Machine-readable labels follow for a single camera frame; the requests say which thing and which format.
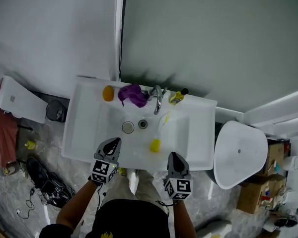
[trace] yellow sponge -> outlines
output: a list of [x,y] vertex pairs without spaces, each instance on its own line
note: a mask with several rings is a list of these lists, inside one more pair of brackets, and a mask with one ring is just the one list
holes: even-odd
[[150,150],[153,151],[154,153],[158,153],[160,150],[160,144],[161,140],[154,138],[150,147]]
[[114,88],[110,85],[103,90],[103,98],[105,101],[112,101],[114,99]]

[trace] robotic hand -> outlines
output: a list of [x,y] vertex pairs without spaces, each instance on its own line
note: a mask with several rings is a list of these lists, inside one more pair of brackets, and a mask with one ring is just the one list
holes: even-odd
[[90,179],[95,183],[107,183],[118,170],[118,158],[121,147],[119,137],[102,142],[94,153],[94,159],[90,165]]
[[193,180],[191,179],[189,164],[177,154],[171,152],[168,158],[168,175],[163,181],[165,190],[170,199],[184,200],[193,191]]

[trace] faucet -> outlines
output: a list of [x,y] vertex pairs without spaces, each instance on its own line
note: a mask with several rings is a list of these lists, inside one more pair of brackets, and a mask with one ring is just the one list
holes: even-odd
[[157,104],[154,110],[154,114],[158,115],[160,108],[161,108],[161,103],[162,103],[162,98],[164,94],[166,93],[167,88],[165,87],[164,90],[162,91],[161,87],[156,85],[153,87],[150,91],[147,92],[147,100],[151,101],[153,97],[157,97]]

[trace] sink drain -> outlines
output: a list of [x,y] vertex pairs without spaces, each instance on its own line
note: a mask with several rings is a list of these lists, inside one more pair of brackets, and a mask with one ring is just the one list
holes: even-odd
[[134,131],[134,124],[131,121],[126,121],[123,123],[123,132],[130,134]]
[[140,121],[138,122],[138,126],[139,126],[140,129],[145,129],[145,128],[148,127],[148,123],[147,123],[146,120],[140,120]]

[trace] white sink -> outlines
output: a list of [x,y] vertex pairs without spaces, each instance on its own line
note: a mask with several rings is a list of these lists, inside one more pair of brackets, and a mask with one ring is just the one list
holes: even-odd
[[[102,97],[107,85],[115,88],[112,102],[106,102]],[[102,141],[120,137],[122,147],[118,162],[121,167],[166,170],[168,156],[175,151],[187,160],[190,170],[212,169],[216,101],[186,95],[182,102],[173,106],[168,103],[171,93],[167,91],[160,112],[154,115],[156,98],[143,108],[138,108],[128,99],[122,106],[117,94],[119,88],[125,85],[122,82],[78,78],[65,125],[63,156],[90,162]],[[170,118],[161,131],[160,152],[153,153],[150,146],[159,120],[166,112],[170,112]],[[148,123],[147,128],[138,126],[140,120]],[[130,134],[122,130],[126,121],[134,125]]]

